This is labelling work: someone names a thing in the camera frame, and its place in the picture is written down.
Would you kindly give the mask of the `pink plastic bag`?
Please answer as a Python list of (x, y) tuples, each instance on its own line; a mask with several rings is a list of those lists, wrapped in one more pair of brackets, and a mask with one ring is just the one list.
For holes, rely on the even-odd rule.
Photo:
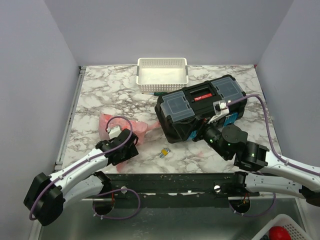
[[(113, 117), (112, 115), (104, 114), (104, 113), (102, 113), (99, 116), (98, 134), (99, 134), (100, 140), (110, 140), (112, 134), (109, 133), (109, 130), (116, 126), (119, 126), (121, 130), (130, 129), (129, 123), (122, 118), (113, 119), (107, 126), (108, 121), (112, 117)], [(133, 133), (136, 134), (136, 136), (138, 137), (138, 142), (137, 142), (138, 145), (142, 145), (144, 143), (144, 138), (147, 132), (160, 127), (159, 121), (153, 124), (147, 124), (146, 122), (136, 121), (136, 120), (130, 120), (130, 122), (133, 127)]]

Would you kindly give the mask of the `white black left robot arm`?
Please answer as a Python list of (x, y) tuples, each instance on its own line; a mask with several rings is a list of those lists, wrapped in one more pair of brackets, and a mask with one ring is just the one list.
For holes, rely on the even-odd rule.
[(68, 167), (46, 175), (36, 175), (24, 198), (29, 219), (42, 226), (53, 223), (63, 210), (88, 197), (107, 197), (116, 192), (101, 169), (116, 166), (137, 156), (138, 136), (124, 129), (111, 140), (99, 141), (87, 155)]

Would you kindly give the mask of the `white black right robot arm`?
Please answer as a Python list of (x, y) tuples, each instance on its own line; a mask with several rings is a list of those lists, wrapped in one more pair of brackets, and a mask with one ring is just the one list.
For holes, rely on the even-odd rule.
[(192, 140), (205, 141), (225, 161), (240, 170), (227, 183), (215, 185), (216, 194), (240, 197), (250, 193), (281, 193), (320, 205), (320, 169), (278, 154), (273, 147), (248, 140), (248, 133), (234, 124), (222, 129), (210, 120), (186, 121), (195, 133)]

